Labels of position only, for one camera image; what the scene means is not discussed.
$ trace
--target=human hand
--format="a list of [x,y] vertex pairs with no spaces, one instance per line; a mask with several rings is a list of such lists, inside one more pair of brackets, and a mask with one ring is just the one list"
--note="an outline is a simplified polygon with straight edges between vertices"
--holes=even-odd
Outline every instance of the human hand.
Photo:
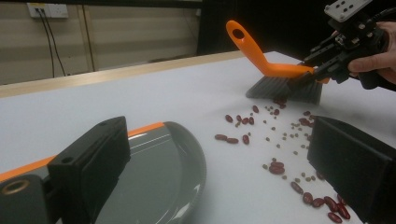
[[388,50],[384,53],[352,60],[348,69],[352,76],[356,76],[359,72],[376,70],[384,79],[396,84],[396,22],[383,21],[377,25],[388,34]]

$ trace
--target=white table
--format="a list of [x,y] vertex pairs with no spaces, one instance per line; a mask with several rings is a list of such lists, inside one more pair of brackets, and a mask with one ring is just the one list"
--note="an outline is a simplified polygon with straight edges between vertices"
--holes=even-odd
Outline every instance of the white table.
[[[297,63],[276,52],[266,56],[275,63]],[[105,119],[125,116],[129,130],[174,121],[198,139],[207,163],[205,191],[188,223],[332,223],[327,207],[304,205],[290,187],[301,172],[314,173],[307,150],[301,148],[310,128],[287,141],[282,133],[299,132],[290,124],[309,110],[396,146],[395,94],[366,91],[352,79],[340,85],[331,82],[323,88],[320,105],[287,102],[274,119],[264,109],[276,106],[271,100],[245,97],[261,76],[237,51],[0,87],[0,173],[59,153]],[[249,117],[253,105],[261,111],[253,115],[255,125],[235,128],[225,121],[226,114]],[[250,144],[216,141],[216,133],[237,138],[251,133]],[[273,157],[285,162],[287,180],[262,169]],[[323,181],[303,180],[301,186],[314,196],[335,195]],[[352,219],[347,223],[361,223],[349,212]]]

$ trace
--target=black cable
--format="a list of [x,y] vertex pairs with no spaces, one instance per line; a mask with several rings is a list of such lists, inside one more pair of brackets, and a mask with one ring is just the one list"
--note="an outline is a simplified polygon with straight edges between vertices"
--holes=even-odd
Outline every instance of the black cable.
[[54,67],[54,65],[53,65],[52,47],[50,46],[50,35],[49,35],[49,32],[47,31],[47,26],[46,26],[46,23],[44,22],[44,19],[43,19],[43,16],[41,15],[40,10],[36,9],[35,11],[38,13],[38,15],[40,15],[40,19],[41,19],[41,21],[43,22],[44,29],[46,30],[47,39],[48,39],[48,41],[49,41],[50,60],[51,60],[51,62],[52,62],[52,77],[55,77],[55,67]]
[[41,9],[41,11],[44,13],[44,19],[46,20],[46,23],[49,27],[50,35],[52,36],[53,47],[55,48],[56,57],[58,58],[59,64],[61,65],[62,72],[64,73],[64,77],[65,77],[66,73],[64,72],[64,65],[62,64],[61,58],[59,57],[58,49],[56,48],[55,37],[53,36],[52,30],[50,29],[50,23],[47,20],[47,15],[46,15],[46,12],[44,11],[44,9]]

